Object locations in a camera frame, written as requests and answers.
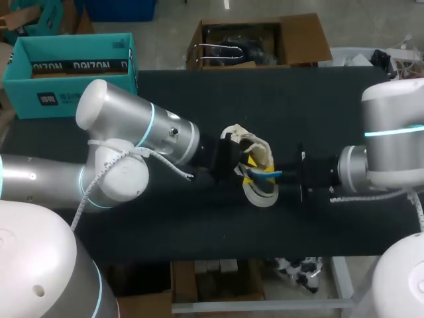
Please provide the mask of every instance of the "black table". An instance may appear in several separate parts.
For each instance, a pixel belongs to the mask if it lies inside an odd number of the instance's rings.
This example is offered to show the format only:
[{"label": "black table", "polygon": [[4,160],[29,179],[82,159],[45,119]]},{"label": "black table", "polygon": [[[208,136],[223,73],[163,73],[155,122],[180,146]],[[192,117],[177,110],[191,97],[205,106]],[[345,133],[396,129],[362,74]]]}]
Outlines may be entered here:
[{"label": "black table", "polygon": [[[138,85],[141,96],[202,132],[219,136],[241,124],[283,162],[299,142],[316,156],[362,144],[361,95],[383,81],[378,68],[302,68],[140,72]],[[86,142],[74,119],[15,121],[1,152],[85,162]],[[261,209],[235,180],[215,185],[200,175],[190,183],[153,158],[148,166],[140,198],[81,218],[77,234],[96,261],[375,255],[419,232],[405,197],[330,204],[323,190],[306,209],[296,193],[282,191],[275,206]],[[74,214],[57,212],[67,221]]]}]

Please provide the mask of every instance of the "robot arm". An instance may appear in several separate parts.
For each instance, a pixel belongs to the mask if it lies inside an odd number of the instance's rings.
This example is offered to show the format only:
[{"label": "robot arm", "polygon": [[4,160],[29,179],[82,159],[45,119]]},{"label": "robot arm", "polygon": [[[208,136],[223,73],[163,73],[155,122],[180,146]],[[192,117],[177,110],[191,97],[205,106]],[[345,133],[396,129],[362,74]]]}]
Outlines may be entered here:
[{"label": "robot arm", "polygon": [[363,195],[424,185],[424,79],[369,87],[362,95],[362,113],[365,145],[347,146],[340,155],[321,159],[299,151],[291,166],[304,193],[339,186]]},{"label": "robot arm", "polygon": [[[85,89],[76,122],[95,140],[89,145],[86,164],[2,155],[1,199],[76,209],[108,163],[122,151],[140,146],[175,165],[204,168],[217,180],[229,176],[242,157],[237,143],[201,134],[192,122],[102,79]],[[143,157],[127,156],[99,180],[86,210],[100,211],[130,201],[143,193],[148,179]]]}]

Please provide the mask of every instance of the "white container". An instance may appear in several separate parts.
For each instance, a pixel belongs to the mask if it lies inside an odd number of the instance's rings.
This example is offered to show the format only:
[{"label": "white container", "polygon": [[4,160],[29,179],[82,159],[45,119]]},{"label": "white container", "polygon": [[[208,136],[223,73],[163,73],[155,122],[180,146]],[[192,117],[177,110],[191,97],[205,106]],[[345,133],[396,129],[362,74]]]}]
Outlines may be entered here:
[{"label": "white container", "polygon": [[[349,59],[353,59],[358,54],[362,54],[368,60],[371,60],[371,57],[374,54],[375,50],[380,50],[382,52],[387,53],[387,51],[383,48],[330,48],[331,55],[333,56],[333,60],[343,60],[343,59],[349,60]],[[318,66],[320,68],[331,67],[333,66],[333,61],[318,62]],[[392,73],[396,71],[397,69],[398,67],[396,66],[396,62],[393,60],[393,58],[390,58],[388,73]],[[398,80],[399,74],[397,74],[394,79]]]}]

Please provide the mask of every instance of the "white floor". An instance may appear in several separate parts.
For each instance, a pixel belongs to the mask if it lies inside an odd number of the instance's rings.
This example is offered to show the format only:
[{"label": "white floor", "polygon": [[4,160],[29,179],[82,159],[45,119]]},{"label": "white floor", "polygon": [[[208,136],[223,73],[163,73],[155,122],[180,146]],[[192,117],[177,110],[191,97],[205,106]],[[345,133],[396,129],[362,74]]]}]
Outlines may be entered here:
[{"label": "white floor", "polygon": [[[101,32],[131,32],[136,42],[141,70],[184,68],[187,46],[200,19],[258,18],[318,13],[331,47],[388,48],[407,33],[424,50],[424,3],[413,0],[158,0],[155,19],[148,23],[96,23]],[[347,258],[354,286],[374,257]],[[324,271],[319,293],[311,295],[287,284],[267,282],[267,299],[313,299],[335,297],[329,271]],[[288,311],[275,313],[231,313],[218,317],[333,318],[338,311]],[[367,318],[374,318],[372,311]]]}]

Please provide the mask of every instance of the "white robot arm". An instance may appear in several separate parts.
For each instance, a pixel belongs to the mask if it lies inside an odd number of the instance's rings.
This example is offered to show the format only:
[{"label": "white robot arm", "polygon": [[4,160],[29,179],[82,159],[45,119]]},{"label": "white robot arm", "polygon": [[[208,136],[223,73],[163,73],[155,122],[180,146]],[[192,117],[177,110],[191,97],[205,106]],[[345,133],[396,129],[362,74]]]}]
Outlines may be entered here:
[{"label": "white robot arm", "polygon": [[[424,79],[368,88],[362,111],[366,147],[344,150],[339,162],[343,187],[360,193],[424,185]],[[424,316],[424,233],[406,237],[384,253],[372,295],[381,318]]]},{"label": "white robot arm", "polygon": [[[362,101],[366,146],[346,147],[331,169],[331,180],[358,194],[424,184],[424,79],[376,85]],[[193,123],[101,80],[87,87],[76,119],[94,140],[87,164],[3,155],[1,199],[76,208],[105,166],[138,146],[175,164],[207,168],[218,178],[242,160],[238,145],[221,147],[220,140],[201,135]],[[237,150],[234,158],[228,158],[233,153],[228,146]],[[125,157],[90,193],[90,208],[137,197],[147,180],[144,160],[138,154]],[[37,205],[0,201],[0,224],[0,316],[119,317],[97,266],[59,216]],[[373,286],[381,318],[424,315],[423,246],[424,235],[413,235],[383,255]]]},{"label": "white robot arm", "polygon": [[1,199],[49,209],[76,209],[93,179],[123,151],[138,147],[153,150],[122,158],[99,179],[85,211],[100,211],[143,193],[149,179],[143,156],[159,154],[171,168],[170,163],[205,168],[217,179],[229,176],[242,158],[235,142],[201,134],[192,122],[102,79],[85,89],[76,122],[91,139],[86,164],[1,155]]}]

